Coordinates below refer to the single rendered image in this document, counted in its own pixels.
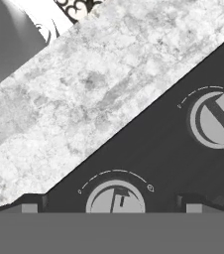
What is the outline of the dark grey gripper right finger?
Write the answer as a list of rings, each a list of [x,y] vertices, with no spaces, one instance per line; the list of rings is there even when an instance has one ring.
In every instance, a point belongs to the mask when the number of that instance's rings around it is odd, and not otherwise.
[[[224,202],[216,203],[198,193],[182,193],[177,196],[177,209],[184,213],[224,212]]]

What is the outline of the black stove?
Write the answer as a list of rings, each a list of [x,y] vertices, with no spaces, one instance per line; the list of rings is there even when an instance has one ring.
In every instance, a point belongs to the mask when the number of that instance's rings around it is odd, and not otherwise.
[[[193,136],[189,114],[202,95],[224,92],[224,43],[148,106],[47,194],[47,212],[86,212],[90,193],[121,180],[142,194],[146,212],[177,212],[177,196],[224,202],[224,149]]]

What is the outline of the grey stove knob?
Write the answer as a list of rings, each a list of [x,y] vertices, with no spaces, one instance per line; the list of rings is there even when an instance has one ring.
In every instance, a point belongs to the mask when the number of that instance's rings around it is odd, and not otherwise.
[[[209,92],[198,98],[188,122],[199,143],[212,149],[224,149],[224,92]]]
[[[140,191],[132,184],[107,181],[97,186],[89,195],[87,213],[145,213],[146,205]]]

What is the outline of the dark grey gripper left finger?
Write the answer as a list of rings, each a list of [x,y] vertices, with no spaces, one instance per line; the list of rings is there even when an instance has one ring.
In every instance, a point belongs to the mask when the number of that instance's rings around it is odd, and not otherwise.
[[[45,194],[26,193],[9,204],[1,205],[0,212],[4,213],[39,213],[47,204]]]

